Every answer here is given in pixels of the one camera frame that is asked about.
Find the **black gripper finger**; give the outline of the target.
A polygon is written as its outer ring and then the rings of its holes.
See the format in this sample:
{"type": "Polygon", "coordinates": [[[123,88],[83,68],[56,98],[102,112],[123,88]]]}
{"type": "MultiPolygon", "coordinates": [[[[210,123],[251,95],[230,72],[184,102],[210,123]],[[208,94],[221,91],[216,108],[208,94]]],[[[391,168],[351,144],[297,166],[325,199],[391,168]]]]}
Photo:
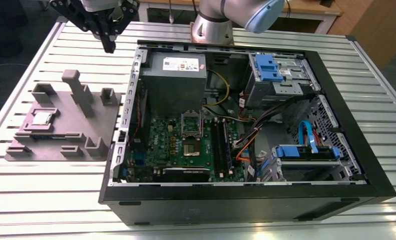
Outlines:
{"type": "Polygon", "coordinates": [[[115,50],[115,40],[117,37],[125,31],[127,25],[133,21],[134,17],[138,14],[139,10],[139,1],[138,0],[119,0],[118,7],[114,8],[113,13],[110,14],[110,33],[109,33],[109,53],[114,53],[115,50]]]}
{"type": "Polygon", "coordinates": [[[50,5],[79,29],[93,32],[109,53],[109,10],[89,12],[79,0],[51,0],[50,5]]]}

